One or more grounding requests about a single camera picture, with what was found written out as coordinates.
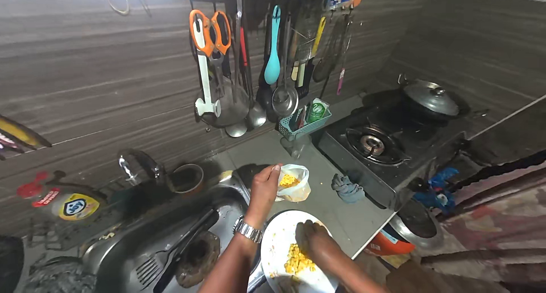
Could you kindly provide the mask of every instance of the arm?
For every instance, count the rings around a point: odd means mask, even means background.
[[[323,226],[310,220],[299,223],[296,228],[296,240],[303,253],[309,255],[324,272],[338,278],[351,292],[385,293],[379,284],[366,276],[341,250]]]
[[[263,224],[275,202],[281,164],[271,165],[254,176],[245,223],[256,229]],[[258,245],[236,233],[201,285],[201,293],[241,293],[249,284],[250,266]]]

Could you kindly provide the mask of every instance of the stove burner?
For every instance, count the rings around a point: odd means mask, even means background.
[[[344,134],[358,155],[378,163],[395,165],[407,159],[398,141],[376,126],[354,126]]]
[[[360,143],[371,155],[377,156],[385,150],[385,144],[373,135],[365,135],[360,138]]]

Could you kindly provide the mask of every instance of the steel sink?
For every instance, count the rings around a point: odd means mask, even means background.
[[[236,219],[246,212],[249,200],[249,190],[236,173],[224,172],[208,181],[201,192],[180,196],[175,207],[162,207],[160,213],[142,217],[113,237],[94,243],[86,250],[83,261],[86,269],[97,275],[95,292],[140,291],[140,284],[133,273],[136,262],[143,256],[167,249],[189,230],[205,207],[213,206],[220,215],[209,231],[220,238],[222,253],[233,237]],[[248,291],[253,291],[265,280],[259,250],[260,246],[252,264]],[[173,277],[164,292],[197,292],[199,287],[200,284],[185,289]],[[153,288],[154,283],[142,292],[153,292]]]

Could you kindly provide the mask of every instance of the yellow sticker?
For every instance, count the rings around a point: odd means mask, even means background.
[[[61,206],[59,217],[64,220],[80,220],[93,214],[98,208],[99,202],[95,199],[74,193]]]

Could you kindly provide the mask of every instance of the hand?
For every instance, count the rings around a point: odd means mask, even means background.
[[[334,275],[336,275],[334,268],[340,265],[340,259],[347,257],[326,228],[311,220],[297,224],[296,241],[302,253],[311,258],[323,271]]]
[[[245,223],[254,228],[262,228],[275,202],[281,166],[282,164],[267,166],[252,179],[250,204],[245,215]]]

